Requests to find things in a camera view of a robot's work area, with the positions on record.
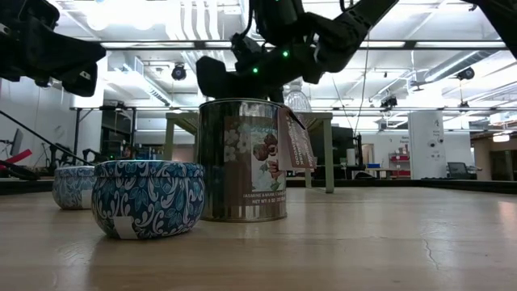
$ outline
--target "price tag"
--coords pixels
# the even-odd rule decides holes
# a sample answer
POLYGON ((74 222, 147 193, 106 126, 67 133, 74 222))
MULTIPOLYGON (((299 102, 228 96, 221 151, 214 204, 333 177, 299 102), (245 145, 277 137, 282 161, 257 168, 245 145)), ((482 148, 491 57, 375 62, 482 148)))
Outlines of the price tag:
POLYGON ((295 115, 290 108, 279 109, 278 166, 281 171, 316 168, 309 132, 303 124, 303 117, 295 115))

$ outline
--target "chair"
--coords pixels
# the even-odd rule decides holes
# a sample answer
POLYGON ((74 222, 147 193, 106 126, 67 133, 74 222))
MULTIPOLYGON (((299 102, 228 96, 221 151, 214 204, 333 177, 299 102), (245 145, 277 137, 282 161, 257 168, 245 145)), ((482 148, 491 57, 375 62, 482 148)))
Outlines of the chair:
POLYGON ((464 162, 448 162, 449 176, 452 179, 470 179, 467 166, 464 162))

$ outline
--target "paper tag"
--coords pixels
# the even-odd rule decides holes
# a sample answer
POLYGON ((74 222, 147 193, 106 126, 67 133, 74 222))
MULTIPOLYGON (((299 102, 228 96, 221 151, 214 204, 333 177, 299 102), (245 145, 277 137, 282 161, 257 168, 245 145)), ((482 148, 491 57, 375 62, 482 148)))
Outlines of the paper tag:
POLYGON ((122 239, 138 239, 132 228, 132 217, 113 217, 115 231, 122 239))
POLYGON ((91 209, 91 190, 81 191, 81 206, 83 209, 91 209))
MULTIPOLYGON (((302 115, 296 115, 296 117, 304 123, 302 115)), ((279 109, 278 136, 279 170, 316 168, 309 132, 292 118, 289 108, 279 109)))

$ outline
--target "tin lid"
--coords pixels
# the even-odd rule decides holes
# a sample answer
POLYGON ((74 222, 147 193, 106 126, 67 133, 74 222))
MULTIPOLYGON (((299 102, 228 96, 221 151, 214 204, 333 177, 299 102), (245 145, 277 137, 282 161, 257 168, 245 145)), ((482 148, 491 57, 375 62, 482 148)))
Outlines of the tin lid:
POLYGON ((93 166, 62 167, 54 171, 56 177, 93 177, 93 166))
POLYGON ((193 162, 109 161, 95 167, 98 177, 203 177, 203 166, 193 162))

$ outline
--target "computer monitor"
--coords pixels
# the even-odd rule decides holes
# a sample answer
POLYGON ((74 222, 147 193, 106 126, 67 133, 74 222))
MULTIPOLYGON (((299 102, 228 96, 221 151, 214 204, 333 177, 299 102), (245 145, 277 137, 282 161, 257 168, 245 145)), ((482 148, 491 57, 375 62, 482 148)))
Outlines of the computer monitor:
MULTIPOLYGON (((323 127, 310 132, 310 144, 314 157, 317 157, 317 165, 325 164, 325 148, 323 144, 323 127)), ((332 150, 334 165, 341 163, 341 158, 347 157, 347 149, 354 148, 354 130, 348 128, 332 127, 332 150)))
POLYGON ((23 140, 23 133, 21 130, 16 129, 15 138, 13 138, 12 144, 11 144, 11 151, 10 155, 11 157, 14 157, 15 155, 19 154, 19 149, 22 147, 22 140, 23 140))

